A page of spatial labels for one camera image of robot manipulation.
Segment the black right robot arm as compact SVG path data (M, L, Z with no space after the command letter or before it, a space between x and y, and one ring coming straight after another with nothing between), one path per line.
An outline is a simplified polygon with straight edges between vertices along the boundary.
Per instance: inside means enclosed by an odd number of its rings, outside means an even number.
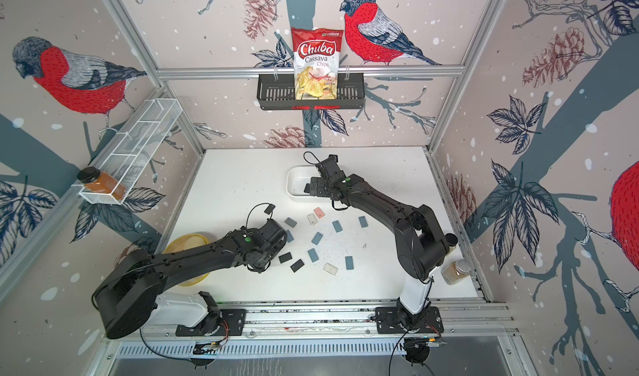
M346 175L336 155L312 165L319 175L306 185L307 194L329 198L331 204L339 202L344 205L341 210L359 209L393 233L399 264L407 274L397 302L395 322L408 332L430 329L437 333L439 330L427 322L429 295L434 284L432 272L458 244L458 237L444 233L429 206L401 203L362 177Z

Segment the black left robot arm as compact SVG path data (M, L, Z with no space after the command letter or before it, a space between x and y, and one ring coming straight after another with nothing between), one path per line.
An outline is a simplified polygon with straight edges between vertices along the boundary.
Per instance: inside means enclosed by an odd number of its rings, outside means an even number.
M268 219L261 228L242 227L214 243L177 253L131 252L92 295L106 337L136 332L151 318L157 296L189 279L243 265L252 272L266 271L287 238L285 229Z

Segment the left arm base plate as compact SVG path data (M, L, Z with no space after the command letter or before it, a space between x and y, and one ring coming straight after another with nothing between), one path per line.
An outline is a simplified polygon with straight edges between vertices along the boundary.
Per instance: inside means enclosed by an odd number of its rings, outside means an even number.
M209 313L199 324L191 327L178 325L177 337L242 336L246 323L245 309L219 309Z

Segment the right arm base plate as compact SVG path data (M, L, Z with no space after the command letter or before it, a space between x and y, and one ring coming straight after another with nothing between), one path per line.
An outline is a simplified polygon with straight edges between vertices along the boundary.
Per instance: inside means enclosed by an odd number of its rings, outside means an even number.
M429 306L418 314L398 307L377 307L370 319L378 334L437 334L444 332L442 317L437 307Z

